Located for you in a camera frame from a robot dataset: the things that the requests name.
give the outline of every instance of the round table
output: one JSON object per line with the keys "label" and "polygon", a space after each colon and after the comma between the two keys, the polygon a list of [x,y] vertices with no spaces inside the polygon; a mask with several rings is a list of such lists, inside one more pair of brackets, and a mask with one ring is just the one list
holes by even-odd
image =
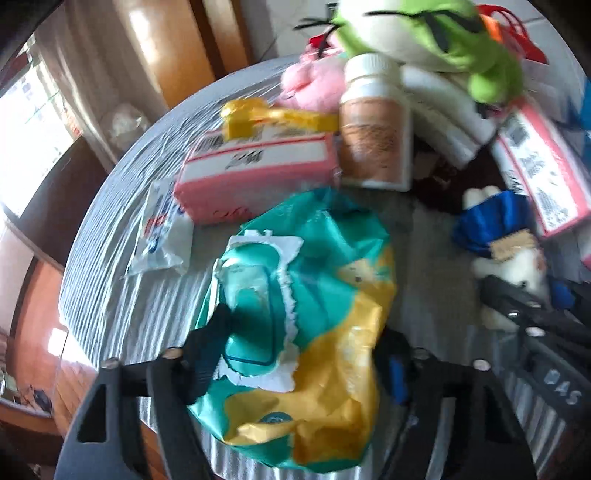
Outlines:
{"label": "round table", "polygon": [[[183,276],[161,270],[126,277],[147,191],[154,180],[175,175],[197,137],[219,126],[219,110],[228,100],[249,96],[273,100],[280,92],[281,72],[295,61],[296,57],[286,57],[257,64],[197,92],[146,132],[106,179],[72,247],[59,300],[63,323],[95,368],[114,356],[125,364],[151,360],[165,348],[184,343],[209,286],[213,262],[239,227],[195,227],[189,271]],[[440,358],[471,361],[469,347],[475,344],[475,333],[470,324],[475,323],[478,308],[465,295],[473,287],[470,256],[450,242],[453,218],[427,212],[408,196],[392,192],[353,189],[348,194],[373,209],[391,234],[401,294],[389,324]],[[449,302],[451,297],[456,301]],[[438,335],[441,328],[453,332],[451,340]],[[153,428],[146,398],[141,399],[140,413]],[[372,446],[361,466],[322,478],[377,477],[402,417],[402,409],[383,395]],[[196,428],[214,472],[223,478],[320,480],[320,475],[302,470],[269,468]]]}

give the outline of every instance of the green plush toy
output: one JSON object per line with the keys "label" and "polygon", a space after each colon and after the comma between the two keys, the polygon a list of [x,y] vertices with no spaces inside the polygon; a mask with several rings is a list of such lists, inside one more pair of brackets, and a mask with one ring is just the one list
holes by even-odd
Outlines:
{"label": "green plush toy", "polygon": [[349,56],[378,51],[434,72],[469,73],[479,103],[522,91],[518,59],[490,37],[470,0],[342,0],[332,24]]}

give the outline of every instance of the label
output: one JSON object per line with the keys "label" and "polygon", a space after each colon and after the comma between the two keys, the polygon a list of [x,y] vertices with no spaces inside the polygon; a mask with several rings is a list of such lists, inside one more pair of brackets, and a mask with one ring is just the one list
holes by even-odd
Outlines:
{"label": "label", "polygon": [[299,128],[290,128],[283,125],[259,124],[255,125],[252,136],[249,138],[234,138],[225,141],[221,130],[215,130],[203,134],[191,149],[188,159],[196,160],[213,152],[235,150],[238,147],[254,143],[268,143],[281,141],[286,138],[323,138],[324,134],[311,134]]}
{"label": "label", "polygon": [[148,252],[151,254],[158,249],[160,241],[172,228],[174,216],[184,214],[173,196],[174,183],[172,181],[166,192],[158,195],[152,215],[144,229],[144,238],[148,239]]}
{"label": "label", "polygon": [[561,378],[561,373],[555,368],[548,370],[544,377],[544,383],[551,386],[555,394],[562,398],[567,405],[574,406],[583,400],[583,393],[569,380]]}
{"label": "label", "polygon": [[356,181],[404,183],[405,110],[385,98],[350,100],[340,109],[343,176]]}
{"label": "label", "polygon": [[221,150],[209,157],[185,163],[179,182],[183,184],[226,172],[242,172],[268,167],[285,167],[287,176],[290,173],[290,166],[327,162],[329,158],[323,137],[318,140],[286,140],[276,144],[259,144],[255,148],[244,145],[240,149]]}
{"label": "label", "polygon": [[577,205],[552,150],[520,112],[499,130],[538,207],[544,229],[551,232],[578,218]]}
{"label": "label", "polygon": [[274,411],[272,413],[268,413],[263,418],[259,420],[259,423],[285,423],[287,421],[292,421],[293,419],[287,414],[282,411]]}
{"label": "label", "polygon": [[537,248],[535,237],[529,230],[520,230],[511,235],[504,236],[490,243],[491,254],[494,260],[504,262],[513,258],[521,248]]}

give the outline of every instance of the metal screw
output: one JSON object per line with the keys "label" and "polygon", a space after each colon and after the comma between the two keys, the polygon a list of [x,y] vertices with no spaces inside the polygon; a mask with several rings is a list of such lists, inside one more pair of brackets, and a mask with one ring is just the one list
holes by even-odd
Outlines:
{"label": "metal screw", "polygon": [[431,353],[426,348],[415,348],[413,350],[413,358],[415,360],[427,360],[431,357]]}
{"label": "metal screw", "polygon": [[162,356],[168,360],[175,360],[183,356],[183,349],[179,347],[167,348]]}
{"label": "metal screw", "polygon": [[488,372],[491,369],[491,365],[489,362],[484,360],[483,358],[478,358],[472,362],[472,366],[474,369],[480,372]]}
{"label": "metal screw", "polygon": [[540,327],[527,327],[525,332],[530,337],[543,337],[546,334]]}
{"label": "metal screw", "polygon": [[119,366],[119,359],[117,357],[108,358],[104,360],[101,364],[101,368],[106,368],[107,370],[113,370]]}
{"label": "metal screw", "polygon": [[418,425],[418,418],[416,415],[410,415],[407,420],[407,427],[414,427]]}

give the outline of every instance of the white bottle cap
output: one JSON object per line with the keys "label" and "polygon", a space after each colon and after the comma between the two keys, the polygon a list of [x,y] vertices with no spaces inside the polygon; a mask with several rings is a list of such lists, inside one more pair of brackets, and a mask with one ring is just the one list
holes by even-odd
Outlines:
{"label": "white bottle cap", "polygon": [[400,84],[400,66],[390,57],[381,53],[363,53],[357,55],[345,65],[345,82],[369,76],[381,75],[396,85]]}

